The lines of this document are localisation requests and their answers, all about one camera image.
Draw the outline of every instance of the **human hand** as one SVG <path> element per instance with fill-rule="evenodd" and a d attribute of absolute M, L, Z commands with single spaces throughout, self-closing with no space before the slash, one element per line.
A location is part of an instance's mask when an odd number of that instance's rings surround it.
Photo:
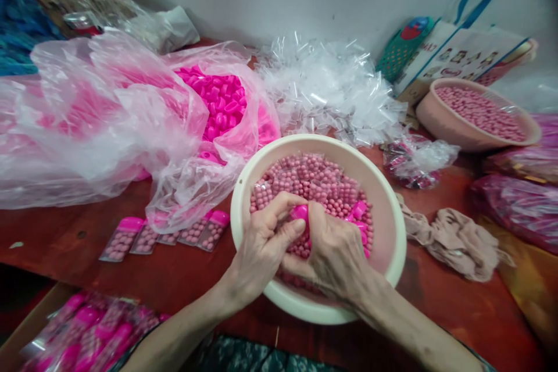
<path fill-rule="evenodd" d="M 242 244 L 220 282 L 228 287 L 237 310 L 256 299 L 273 278 L 285 251 L 306 228 L 304 220 L 284 223 L 292 207 L 307 200 L 280 192 L 264 209 L 254 212 Z"/>
<path fill-rule="evenodd" d="M 285 254 L 281 267 L 300 276 L 329 298 L 357 308 L 364 300 L 378 295 L 387 285 L 364 256 L 356 225 L 327 215 L 323 206 L 308 204 L 312 251 L 308 260 Z"/>

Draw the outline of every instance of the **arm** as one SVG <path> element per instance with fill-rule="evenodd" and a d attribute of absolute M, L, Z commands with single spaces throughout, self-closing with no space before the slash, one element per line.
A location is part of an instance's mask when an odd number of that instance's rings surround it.
<path fill-rule="evenodd" d="M 303 232 L 303 220 L 282 223 L 292 206 L 306 200 L 282 192 L 255 212 L 242 244 L 221 280 L 204 296 L 150 333 L 122 372 L 177 371 L 221 321 L 256 299 L 273 278 L 287 247 Z"/>
<path fill-rule="evenodd" d="M 307 261 L 285 255 L 282 267 L 354 310 L 400 344 L 430 371 L 482 371 L 482 363 L 395 291 L 364 257 L 360 232 L 351 223 L 309 203 L 312 252 Z"/>

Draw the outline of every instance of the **pink plastic basin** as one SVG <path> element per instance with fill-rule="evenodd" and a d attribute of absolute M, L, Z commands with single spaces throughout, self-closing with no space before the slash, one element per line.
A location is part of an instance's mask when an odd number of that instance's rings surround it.
<path fill-rule="evenodd" d="M 438 97 L 435 90 L 440 87 L 468 88 L 479 94 L 488 92 L 491 95 L 490 99 L 499 107 L 514 106 L 517 122 L 525 134 L 525 141 L 509 141 L 477 128 L 459 116 Z M 458 145 L 462 151 L 466 152 L 478 153 L 509 145 L 527 146 L 541 139 L 541 128 L 526 111 L 494 90 L 460 78 L 439 78 L 433 81 L 430 91 L 417 106 L 417 118 L 433 136 Z"/>
<path fill-rule="evenodd" d="M 290 135 L 266 145 L 250 159 L 232 194 L 231 229 L 236 248 L 242 242 L 244 228 L 250 223 L 250 196 L 254 184 L 277 160 L 297 152 L 322 153 L 343 167 L 347 176 L 359 181 L 373 205 L 374 248 L 369 263 L 395 286 L 407 253 L 405 222 L 395 193 L 368 158 L 347 144 L 322 135 Z M 343 324 L 356 319 L 354 313 L 327 298 L 295 288 L 277 278 L 263 293 L 282 310 L 311 323 Z"/>

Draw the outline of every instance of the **wooden table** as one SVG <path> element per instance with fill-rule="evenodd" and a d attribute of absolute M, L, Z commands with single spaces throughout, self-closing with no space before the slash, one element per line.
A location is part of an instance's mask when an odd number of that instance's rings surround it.
<path fill-rule="evenodd" d="M 379 149 L 363 152 L 382 166 Z M 467 164 L 457 164 L 445 169 L 440 185 L 429 191 L 392 185 L 411 210 L 432 220 L 438 209 L 446 207 L 473 215 L 468 195 L 473 178 Z M 175 313 L 217 282 L 235 248 L 227 232 L 212 253 L 160 244 L 150 256 L 100 262 L 119 220 L 144 216 L 150 187 L 149 180 L 132 183 L 117 198 L 90 205 L 0 211 L 0 262 Z M 230 197 L 219 206 L 229 208 Z M 10 249 L 17 241 L 23 246 Z M 543 352 L 497 273 L 488 283 L 470 282 L 409 242 L 397 290 L 500 372 L 543 369 Z M 225 321 L 218 331 L 351 370 L 416 368 L 398 347 L 360 321 L 334 327 L 308 324 L 284 313 L 265 296 Z"/>

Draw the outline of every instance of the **tote bag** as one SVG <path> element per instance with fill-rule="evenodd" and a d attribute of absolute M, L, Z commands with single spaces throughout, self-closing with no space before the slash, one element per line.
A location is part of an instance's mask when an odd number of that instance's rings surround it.
<path fill-rule="evenodd" d="M 395 97 L 410 106 L 420 101 L 437 78 L 476 80 L 528 39 L 498 29 L 471 28 L 491 0 L 482 0 L 464 16 L 469 0 L 460 0 L 453 23 L 439 19 L 394 82 Z"/>

